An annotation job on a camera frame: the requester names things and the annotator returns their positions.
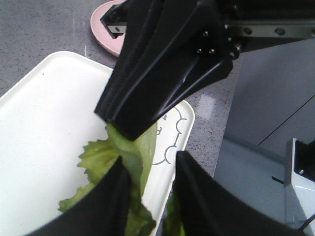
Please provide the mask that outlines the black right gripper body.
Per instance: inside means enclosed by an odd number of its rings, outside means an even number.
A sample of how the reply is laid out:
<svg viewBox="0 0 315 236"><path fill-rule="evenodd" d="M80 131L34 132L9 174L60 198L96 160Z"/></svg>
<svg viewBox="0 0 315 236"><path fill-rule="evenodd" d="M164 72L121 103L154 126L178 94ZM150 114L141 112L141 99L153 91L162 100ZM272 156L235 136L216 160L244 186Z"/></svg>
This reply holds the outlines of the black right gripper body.
<svg viewBox="0 0 315 236"><path fill-rule="evenodd" d="M200 31L195 38L198 56L215 54L232 60L242 51L309 39L314 34L312 0L199 1ZM100 20L116 39L126 35L126 21L106 17L110 9Z"/></svg>

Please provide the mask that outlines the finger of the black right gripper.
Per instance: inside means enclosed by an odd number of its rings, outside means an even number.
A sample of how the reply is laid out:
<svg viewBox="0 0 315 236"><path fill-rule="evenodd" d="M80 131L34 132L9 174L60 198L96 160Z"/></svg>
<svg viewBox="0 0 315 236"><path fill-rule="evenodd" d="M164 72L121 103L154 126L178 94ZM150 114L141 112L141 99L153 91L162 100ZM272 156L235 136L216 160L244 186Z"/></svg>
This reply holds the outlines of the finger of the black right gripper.
<svg viewBox="0 0 315 236"><path fill-rule="evenodd" d="M123 47L107 84L107 122L130 140L233 67L215 4L121 4Z"/></svg>
<svg viewBox="0 0 315 236"><path fill-rule="evenodd" d="M200 90L196 34L198 0L127 0L106 14L126 21L125 41L95 113L125 123L131 113L154 123Z"/></svg>

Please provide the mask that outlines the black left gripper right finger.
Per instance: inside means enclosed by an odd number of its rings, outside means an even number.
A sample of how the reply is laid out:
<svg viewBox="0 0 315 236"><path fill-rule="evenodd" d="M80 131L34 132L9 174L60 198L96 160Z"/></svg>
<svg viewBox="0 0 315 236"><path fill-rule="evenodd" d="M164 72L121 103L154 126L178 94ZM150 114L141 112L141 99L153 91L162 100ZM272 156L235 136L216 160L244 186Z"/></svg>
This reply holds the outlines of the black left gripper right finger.
<svg viewBox="0 0 315 236"><path fill-rule="evenodd" d="M175 193L188 236L303 236L218 184L187 151L176 154Z"/></svg>

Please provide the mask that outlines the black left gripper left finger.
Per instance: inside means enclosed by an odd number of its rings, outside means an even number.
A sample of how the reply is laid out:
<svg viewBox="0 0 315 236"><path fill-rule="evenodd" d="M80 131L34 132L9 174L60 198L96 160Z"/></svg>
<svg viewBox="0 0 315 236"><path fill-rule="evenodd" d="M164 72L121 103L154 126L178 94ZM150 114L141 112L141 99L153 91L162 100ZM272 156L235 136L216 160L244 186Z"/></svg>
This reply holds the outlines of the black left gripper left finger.
<svg viewBox="0 0 315 236"><path fill-rule="evenodd" d="M130 206L130 177L119 157L102 180L71 209L30 236L123 236Z"/></svg>

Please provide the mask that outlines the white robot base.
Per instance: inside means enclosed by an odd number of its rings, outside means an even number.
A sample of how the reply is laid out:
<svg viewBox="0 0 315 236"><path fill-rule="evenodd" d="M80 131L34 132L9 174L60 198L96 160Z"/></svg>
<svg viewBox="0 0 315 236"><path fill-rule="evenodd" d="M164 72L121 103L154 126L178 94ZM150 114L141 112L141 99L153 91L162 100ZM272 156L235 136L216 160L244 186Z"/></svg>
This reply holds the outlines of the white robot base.
<svg viewBox="0 0 315 236"><path fill-rule="evenodd" d="M305 177L304 169L297 169L298 140L293 138L287 143L284 174L285 224L299 229L308 223L304 232L315 234L315 182Z"/></svg>

